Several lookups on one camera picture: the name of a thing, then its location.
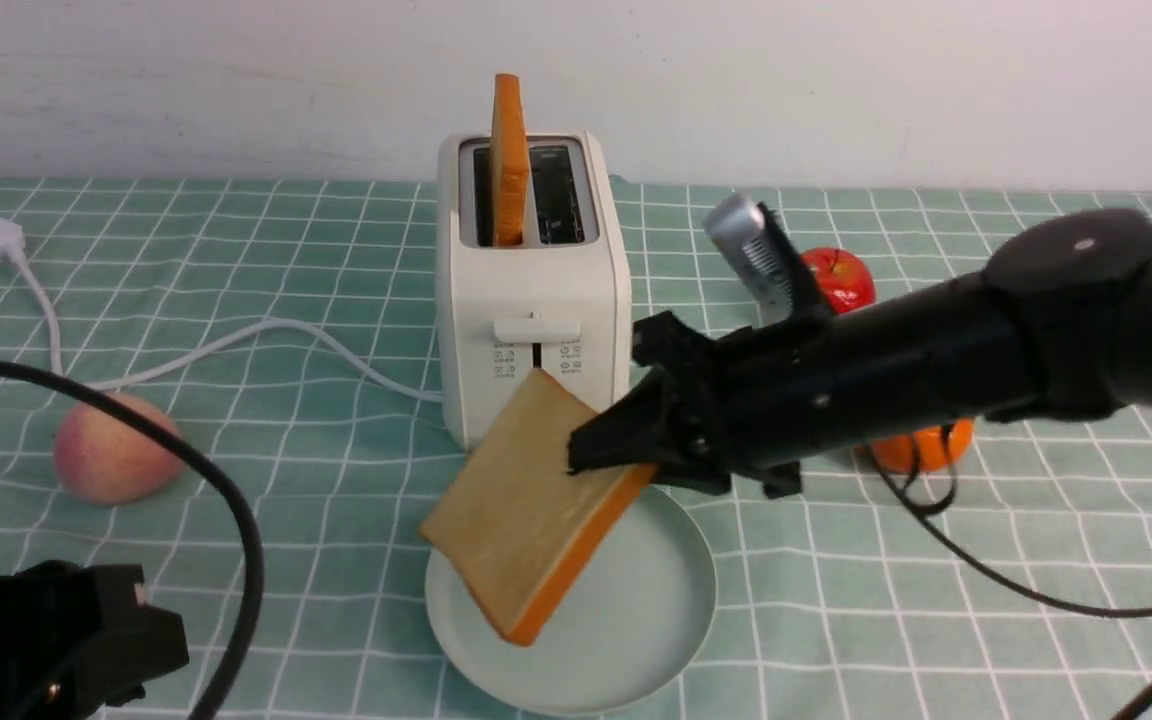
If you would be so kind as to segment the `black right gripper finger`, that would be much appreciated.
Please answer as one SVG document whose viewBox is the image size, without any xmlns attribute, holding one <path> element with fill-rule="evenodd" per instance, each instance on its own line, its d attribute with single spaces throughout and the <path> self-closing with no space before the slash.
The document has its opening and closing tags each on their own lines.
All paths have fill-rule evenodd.
<svg viewBox="0 0 1152 720">
<path fill-rule="evenodd" d="M 652 370 L 602 414 L 573 430 L 567 444 L 570 475 L 607 468 L 677 461 L 672 402 L 664 374 Z"/>
</svg>

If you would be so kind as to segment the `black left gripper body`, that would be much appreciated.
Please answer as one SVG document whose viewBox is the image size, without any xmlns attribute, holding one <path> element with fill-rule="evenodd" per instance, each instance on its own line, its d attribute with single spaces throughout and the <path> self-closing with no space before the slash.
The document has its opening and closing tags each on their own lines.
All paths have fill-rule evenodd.
<svg viewBox="0 0 1152 720">
<path fill-rule="evenodd" d="M 88 719 L 189 661 L 138 564 L 45 561 L 0 575 L 0 719 Z"/>
</svg>

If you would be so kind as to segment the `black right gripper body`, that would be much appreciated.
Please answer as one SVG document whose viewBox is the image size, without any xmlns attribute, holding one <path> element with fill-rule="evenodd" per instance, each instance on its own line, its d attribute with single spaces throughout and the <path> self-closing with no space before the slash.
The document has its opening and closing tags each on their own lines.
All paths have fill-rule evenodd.
<svg viewBox="0 0 1152 720">
<path fill-rule="evenodd" d="M 765 498 L 799 495 L 799 460 L 755 464 L 753 423 L 771 418 L 772 392 L 756 387 L 753 365 L 814 331 L 814 310 L 722 338 L 695 331 L 672 311 L 636 320 L 631 356 L 649 373 L 634 464 L 652 464 L 657 482 L 703 495 L 726 495 L 736 477 L 758 483 Z"/>
</svg>

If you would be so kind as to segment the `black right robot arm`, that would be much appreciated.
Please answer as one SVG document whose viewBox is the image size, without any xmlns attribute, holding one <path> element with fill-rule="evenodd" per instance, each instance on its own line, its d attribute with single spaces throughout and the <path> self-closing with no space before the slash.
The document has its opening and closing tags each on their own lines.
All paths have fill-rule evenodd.
<svg viewBox="0 0 1152 720">
<path fill-rule="evenodd" d="M 667 486 L 797 495 L 801 460 L 954 420 L 1101 420 L 1152 407 L 1152 220 L 1091 209 L 1016 234 L 978 272 L 833 313 L 776 214 L 744 194 L 704 223 L 780 323 L 704 336 L 634 323 L 647 374 L 567 444 L 571 473 L 652 465 Z"/>
</svg>

